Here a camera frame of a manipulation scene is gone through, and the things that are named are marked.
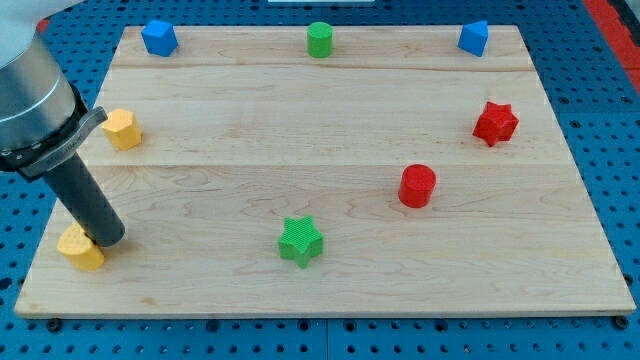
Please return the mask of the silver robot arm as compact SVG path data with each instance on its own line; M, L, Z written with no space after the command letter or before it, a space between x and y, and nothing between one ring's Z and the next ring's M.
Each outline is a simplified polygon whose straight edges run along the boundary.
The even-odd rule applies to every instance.
M1 169L38 178L76 154L98 125L37 31L79 0L1 2Z

